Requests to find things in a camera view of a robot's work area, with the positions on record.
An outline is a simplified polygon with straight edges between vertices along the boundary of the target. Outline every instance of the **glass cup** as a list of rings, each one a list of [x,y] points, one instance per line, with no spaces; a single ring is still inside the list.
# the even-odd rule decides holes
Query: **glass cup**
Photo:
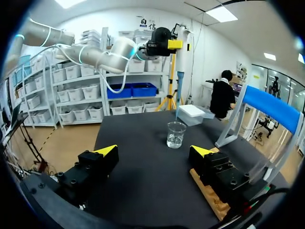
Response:
[[[167,146],[172,149],[178,149],[182,145],[186,125],[179,122],[171,122],[167,126]]]

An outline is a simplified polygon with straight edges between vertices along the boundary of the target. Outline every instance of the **black hair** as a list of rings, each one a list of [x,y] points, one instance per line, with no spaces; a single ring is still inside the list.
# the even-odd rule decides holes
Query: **black hair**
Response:
[[[225,70],[223,73],[221,73],[222,78],[226,78],[228,81],[231,81],[233,79],[233,74],[230,70]]]

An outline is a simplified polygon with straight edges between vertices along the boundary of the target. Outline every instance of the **yellow tripod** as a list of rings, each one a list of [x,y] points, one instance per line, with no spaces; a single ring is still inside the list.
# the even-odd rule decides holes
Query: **yellow tripod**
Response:
[[[168,95],[163,99],[163,101],[156,108],[155,111],[159,111],[166,102],[167,102],[167,110],[172,110],[172,108],[174,108],[175,110],[177,109],[177,105],[176,105],[176,101],[174,100],[174,96],[176,95],[178,90],[176,89],[174,91],[174,93],[172,94],[172,90],[173,90],[173,75],[174,75],[174,72],[175,72],[175,61],[176,61],[176,54],[173,54],[173,57],[172,57],[172,68],[171,68],[171,77],[169,79],[170,83],[169,83]]]

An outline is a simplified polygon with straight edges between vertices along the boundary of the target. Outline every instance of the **floor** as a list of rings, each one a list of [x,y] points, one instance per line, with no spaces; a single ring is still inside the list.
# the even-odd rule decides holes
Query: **floor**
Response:
[[[248,122],[250,116],[251,112],[247,112],[243,126],[246,126],[246,122]],[[56,173],[60,171],[65,172],[71,168],[74,162],[77,161],[77,155],[81,152],[93,150],[99,128],[100,124],[92,124],[66,126],[65,128],[59,127],[57,130],[51,127],[36,127],[35,129],[28,127],[27,130],[37,149],[40,150],[41,155],[49,162],[50,171]],[[270,158],[271,155],[276,154],[280,145],[278,139],[283,130],[282,127],[279,127],[267,139],[267,132],[264,128],[260,128],[257,132],[263,132],[262,141],[254,141],[252,139],[250,143],[267,158]],[[30,169],[33,166],[35,158],[24,142],[20,130],[12,138],[12,148],[19,158],[20,165]],[[300,153],[295,148],[281,170],[281,173],[290,184],[293,183],[297,175],[297,168],[301,159]]]

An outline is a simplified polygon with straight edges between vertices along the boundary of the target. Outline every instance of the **black table surface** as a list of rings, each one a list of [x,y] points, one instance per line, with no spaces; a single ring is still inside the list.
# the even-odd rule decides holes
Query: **black table surface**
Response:
[[[94,149],[118,145],[120,161],[106,183],[100,184],[88,200],[88,211],[121,224],[143,226],[182,225],[204,229],[217,217],[191,177],[188,163],[191,145],[214,148],[224,125],[217,119],[187,127],[179,149],[166,145],[167,123],[172,112],[107,116],[100,127]],[[262,154],[243,138],[221,148],[234,165],[249,171]],[[288,187],[278,174],[277,187]],[[270,197],[261,207],[264,216],[281,200]]]

